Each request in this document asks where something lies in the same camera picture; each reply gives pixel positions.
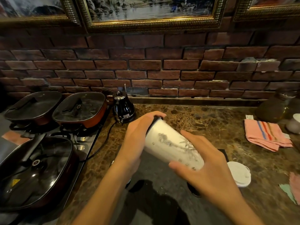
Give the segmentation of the person's left hand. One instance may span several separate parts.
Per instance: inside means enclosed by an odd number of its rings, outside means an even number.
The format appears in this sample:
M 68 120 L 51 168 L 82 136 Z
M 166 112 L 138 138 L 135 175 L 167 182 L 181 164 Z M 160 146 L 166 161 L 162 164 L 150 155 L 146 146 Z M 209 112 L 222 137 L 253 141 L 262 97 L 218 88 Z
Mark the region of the person's left hand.
M 122 168 L 128 174 L 133 174 L 138 166 L 145 146 L 146 133 L 154 117 L 164 118 L 166 114 L 160 111 L 146 113 L 128 125 L 121 149 L 115 159 L 118 168 Z

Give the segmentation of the person's right hand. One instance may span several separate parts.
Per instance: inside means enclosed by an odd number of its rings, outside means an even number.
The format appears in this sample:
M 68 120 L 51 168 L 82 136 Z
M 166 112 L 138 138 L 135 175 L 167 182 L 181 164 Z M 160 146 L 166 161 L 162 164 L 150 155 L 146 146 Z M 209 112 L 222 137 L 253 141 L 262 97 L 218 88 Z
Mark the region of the person's right hand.
M 181 134 L 193 144 L 204 160 L 204 166 L 196 170 L 199 182 L 189 184 L 209 201 L 216 194 L 237 193 L 239 189 L 231 175 L 225 156 L 204 136 L 193 135 L 184 130 L 181 130 Z

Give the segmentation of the white printed tumbler cup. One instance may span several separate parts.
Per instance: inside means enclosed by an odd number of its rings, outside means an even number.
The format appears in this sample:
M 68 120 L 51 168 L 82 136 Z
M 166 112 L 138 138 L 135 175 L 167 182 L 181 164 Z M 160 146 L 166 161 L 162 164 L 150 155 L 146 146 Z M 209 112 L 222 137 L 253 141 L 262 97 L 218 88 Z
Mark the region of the white printed tumbler cup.
M 204 166 L 204 160 L 193 144 L 159 116 L 154 116 L 146 132 L 144 150 L 163 162 L 177 161 L 192 170 Z

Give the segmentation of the person's left forearm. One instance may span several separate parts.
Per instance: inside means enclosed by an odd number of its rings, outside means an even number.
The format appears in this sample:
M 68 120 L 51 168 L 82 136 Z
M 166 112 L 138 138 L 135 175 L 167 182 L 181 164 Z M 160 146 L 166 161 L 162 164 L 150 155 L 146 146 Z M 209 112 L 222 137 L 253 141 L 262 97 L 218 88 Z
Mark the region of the person's left forearm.
M 96 191 L 71 225 L 109 225 L 121 193 L 137 171 L 135 160 L 117 158 L 101 180 Z

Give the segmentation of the person's right forearm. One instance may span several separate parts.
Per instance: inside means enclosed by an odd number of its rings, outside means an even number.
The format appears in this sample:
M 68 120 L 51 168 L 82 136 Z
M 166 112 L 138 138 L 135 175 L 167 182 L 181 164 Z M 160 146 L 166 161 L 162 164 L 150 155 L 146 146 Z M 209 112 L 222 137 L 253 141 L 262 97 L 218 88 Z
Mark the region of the person's right forearm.
M 265 225 L 246 203 L 241 193 L 216 194 L 210 201 L 219 208 L 234 225 Z

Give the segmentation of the black counter mat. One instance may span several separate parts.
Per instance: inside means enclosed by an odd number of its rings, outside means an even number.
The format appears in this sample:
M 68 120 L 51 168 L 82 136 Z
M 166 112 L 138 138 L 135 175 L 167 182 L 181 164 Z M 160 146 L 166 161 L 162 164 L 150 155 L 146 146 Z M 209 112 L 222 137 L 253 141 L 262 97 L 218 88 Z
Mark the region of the black counter mat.
M 143 151 L 110 225 L 233 225 L 204 196 L 195 196 L 168 164 Z

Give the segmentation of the white cup lid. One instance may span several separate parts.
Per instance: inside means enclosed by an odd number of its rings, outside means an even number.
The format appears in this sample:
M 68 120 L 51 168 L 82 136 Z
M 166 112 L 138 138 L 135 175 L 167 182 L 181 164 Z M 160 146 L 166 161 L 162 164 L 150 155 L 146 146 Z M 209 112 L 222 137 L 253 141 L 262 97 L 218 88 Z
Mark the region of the white cup lid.
M 248 167 L 239 163 L 230 161 L 227 165 L 231 171 L 231 175 L 239 188 L 245 188 L 251 183 L 251 173 Z

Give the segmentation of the black electric kettle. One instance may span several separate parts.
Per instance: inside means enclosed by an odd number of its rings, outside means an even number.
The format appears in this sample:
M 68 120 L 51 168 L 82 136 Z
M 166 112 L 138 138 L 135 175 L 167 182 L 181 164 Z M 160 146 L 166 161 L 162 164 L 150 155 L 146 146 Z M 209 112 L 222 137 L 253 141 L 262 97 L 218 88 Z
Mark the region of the black electric kettle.
M 122 90 L 113 94 L 113 113 L 115 120 L 121 124 L 130 123 L 136 118 L 134 105 L 126 92 L 126 84 Z

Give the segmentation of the pink striped towel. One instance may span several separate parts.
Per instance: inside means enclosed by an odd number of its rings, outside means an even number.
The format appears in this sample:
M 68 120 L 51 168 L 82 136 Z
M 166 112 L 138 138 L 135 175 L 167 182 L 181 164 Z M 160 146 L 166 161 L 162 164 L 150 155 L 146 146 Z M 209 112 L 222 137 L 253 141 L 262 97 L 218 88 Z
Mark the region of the pink striped towel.
M 278 124 L 244 119 L 246 139 L 262 148 L 277 152 L 279 148 L 293 147 L 291 139 L 285 137 Z

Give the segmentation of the black gas stove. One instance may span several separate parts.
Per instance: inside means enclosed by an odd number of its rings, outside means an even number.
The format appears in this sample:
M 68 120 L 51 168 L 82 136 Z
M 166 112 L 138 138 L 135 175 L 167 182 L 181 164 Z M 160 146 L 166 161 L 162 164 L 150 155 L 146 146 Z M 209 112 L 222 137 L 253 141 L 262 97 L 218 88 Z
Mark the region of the black gas stove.
M 12 131 L 0 113 L 0 225 L 55 225 L 106 121 L 77 131 L 58 124 Z

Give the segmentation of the green cloth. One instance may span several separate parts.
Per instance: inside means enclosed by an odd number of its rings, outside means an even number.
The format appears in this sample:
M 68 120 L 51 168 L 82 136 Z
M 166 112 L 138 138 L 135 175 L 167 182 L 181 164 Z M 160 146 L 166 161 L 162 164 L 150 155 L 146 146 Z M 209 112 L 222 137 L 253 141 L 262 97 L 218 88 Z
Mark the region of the green cloth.
M 289 199 L 295 204 L 298 205 L 297 201 L 295 200 L 295 197 L 291 191 L 291 187 L 289 184 L 279 184 L 279 187 L 281 190 L 283 190 L 287 196 L 289 197 Z

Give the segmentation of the brown glass jar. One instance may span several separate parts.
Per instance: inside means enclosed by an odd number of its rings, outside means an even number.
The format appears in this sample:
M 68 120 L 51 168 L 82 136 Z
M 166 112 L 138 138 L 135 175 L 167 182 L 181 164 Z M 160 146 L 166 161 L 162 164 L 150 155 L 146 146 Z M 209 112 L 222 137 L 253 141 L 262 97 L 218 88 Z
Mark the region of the brown glass jar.
M 287 113 L 289 103 L 295 97 L 295 91 L 280 88 L 257 107 L 255 116 L 260 121 L 278 123 Z

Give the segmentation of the pink cloth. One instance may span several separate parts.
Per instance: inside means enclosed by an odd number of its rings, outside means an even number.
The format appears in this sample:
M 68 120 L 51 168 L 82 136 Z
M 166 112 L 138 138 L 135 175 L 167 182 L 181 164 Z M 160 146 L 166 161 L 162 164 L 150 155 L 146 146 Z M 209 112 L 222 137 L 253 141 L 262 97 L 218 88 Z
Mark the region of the pink cloth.
M 297 205 L 300 206 L 300 175 L 291 172 L 289 177 L 291 192 Z

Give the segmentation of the white ceramic cup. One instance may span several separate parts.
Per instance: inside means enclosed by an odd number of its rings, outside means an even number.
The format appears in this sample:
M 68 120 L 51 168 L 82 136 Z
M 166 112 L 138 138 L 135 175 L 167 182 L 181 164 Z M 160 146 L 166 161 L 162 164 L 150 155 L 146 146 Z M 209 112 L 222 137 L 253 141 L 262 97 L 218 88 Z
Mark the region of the white ceramic cup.
M 286 124 L 286 129 L 291 133 L 300 135 L 300 113 L 293 114 Z

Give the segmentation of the gold framed landscape painting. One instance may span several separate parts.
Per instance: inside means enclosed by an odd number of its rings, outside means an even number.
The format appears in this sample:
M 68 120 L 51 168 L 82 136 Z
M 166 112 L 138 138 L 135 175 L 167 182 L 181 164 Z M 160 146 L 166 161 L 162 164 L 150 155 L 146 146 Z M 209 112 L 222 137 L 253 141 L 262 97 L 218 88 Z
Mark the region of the gold framed landscape painting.
M 76 0 L 88 32 L 219 28 L 227 0 Z

